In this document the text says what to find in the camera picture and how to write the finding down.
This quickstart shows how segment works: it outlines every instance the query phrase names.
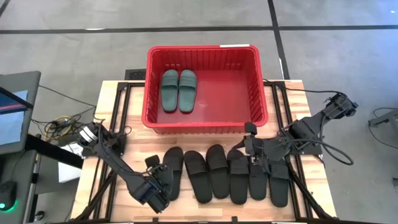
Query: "wooden tabletop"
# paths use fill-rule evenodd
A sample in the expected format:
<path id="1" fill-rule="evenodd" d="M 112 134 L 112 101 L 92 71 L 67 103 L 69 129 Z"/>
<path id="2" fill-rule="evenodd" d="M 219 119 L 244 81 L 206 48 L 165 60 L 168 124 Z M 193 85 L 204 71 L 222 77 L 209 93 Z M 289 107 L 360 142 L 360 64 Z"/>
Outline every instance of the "wooden tabletop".
<path id="1" fill-rule="evenodd" d="M 116 87 L 119 81 L 104 81 L 99 94 L 96 110 L 97 118 L 106 119 L 104 126 L 109 128 L 113 110 Z M 300 80 L 286 81 L 286 87 L 303 89 Z M 258 128 L 259 138 L 272 138 L 279 130 L 272 99 L 271 87 L 264 87 L 267 101 L 269 120 L 267 124 Z M 305 92 L 287 91 L 292 111 L 293 120 L 310 116 Z M 243 134 L 181 134 L 158 135 L 153 130 L 146 128 L 141 122 L 142 103 L 144 98 L 144 87 L 134 87 L 131 91 L 126 126 L 132 128 L 131 134 L 127 136 L 126 152 L 123 160 L 126 161 L 135 171 L 145 171 L 144 159 L 157 154 L 162 160 L 165 152 L 173 146 L 180 146 L 184 151 L 196 150 L 203 154 L 214 145 L 221 144 L 225 153 L 233 145 L 242 140 Z M 284 118 L 284 125 L 287 124 L 282 94 L 279 93 L 279 102 Z M 119 108 L 117 122 L 120 122 L 122 106 Z M 332 216 L 335 216 L 335 209 L 330 194 L 328 180 L 323 165 L 311 155 L 301 156 L 303 169 L 307 181 L 308 190 L 313 194 L 322 208 Z M 90 196 L 91 185 L 95 172 L 97 158 L 86 159 L 83 164 L 80 182 L 76 193 L 75 203 L 72 210 L 72 218 L 78 216 L 87 206 Z M 101 165 L 96 178 L 94 193 L 100 181 Z M 141 205 L 134 200 L 126 187 L 126 183 L 118 177 L 114 197 L 114 207 L 111 217 L 112 222 L 151 222 L 153 217 L 159 217 L 160 222 L 193 222 L 193 221 L 231 221 L 232 216 L 238 216 L 239 221 L 291 221 L 294 220 L 293 206 L 289 193 L 289 204 L 284 208 L 273 206 L 269 198 L 267 186 L 267 197 L 262 201 L 255 201 L 250 198 L 244 205 L 235 205 L 230 198 L 213 198 L 208 204 L 199 204 L 194 196 L 185 167 L 183 168 L 180 195 L 178 199 L 171 202 L 161 214 L 156 214 L 147 205 Z M 300 190 L 296 187 L 297 197 L 300 205 L 301 216 L 305 216 L 305 210 Z M 104 217 L 108 192 L 105 193 L 101 204 L 100 218 Z"/>

